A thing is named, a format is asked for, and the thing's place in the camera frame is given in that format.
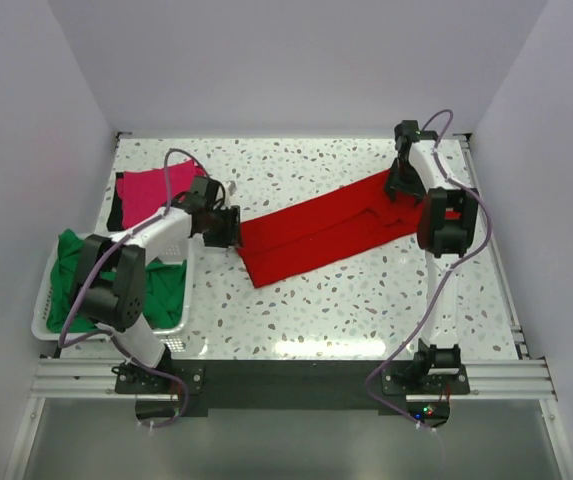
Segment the red t shirt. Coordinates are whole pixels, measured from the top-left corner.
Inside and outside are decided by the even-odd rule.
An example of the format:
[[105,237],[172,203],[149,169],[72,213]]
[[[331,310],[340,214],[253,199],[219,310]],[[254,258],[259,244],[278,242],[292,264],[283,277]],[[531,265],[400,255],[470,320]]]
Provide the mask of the red t shirt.
[[256,288],[310,272],[417,231],[422,204],[384,192],[382,171],[325,195],[248,220],[237,249]]

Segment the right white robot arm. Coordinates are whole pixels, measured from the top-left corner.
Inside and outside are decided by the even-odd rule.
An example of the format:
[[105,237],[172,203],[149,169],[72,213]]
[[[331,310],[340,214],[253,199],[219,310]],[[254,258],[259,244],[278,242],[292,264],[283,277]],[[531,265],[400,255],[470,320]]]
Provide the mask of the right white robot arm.
[[396,158],[384,191],[392,201],[421,206],[416,242],[425,253],[427,318],[406,370],[397,375],[425,393],[435,392],[461,365],[456,317],[459,274],[451,266],[472,246],[478,201],[463,189],[450,167],[433,157],[438,134],[422,131],[417,121],[394,128]]

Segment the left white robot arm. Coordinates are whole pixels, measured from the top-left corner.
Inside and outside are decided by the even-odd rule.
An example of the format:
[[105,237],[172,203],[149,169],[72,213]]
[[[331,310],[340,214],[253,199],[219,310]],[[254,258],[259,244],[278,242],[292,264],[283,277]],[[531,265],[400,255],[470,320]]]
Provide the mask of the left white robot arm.
[[70,310],[58,338],[68,348],[96,334],[108,336],[151,392],[166,390],[173,368],[168,347],[144,317],[146,267],[170,247],[200,236],[209,247],[241,245],[241,210],[233,181],[196,176],[145,220],[121,234],[91,234],[82,243],[69,294]]

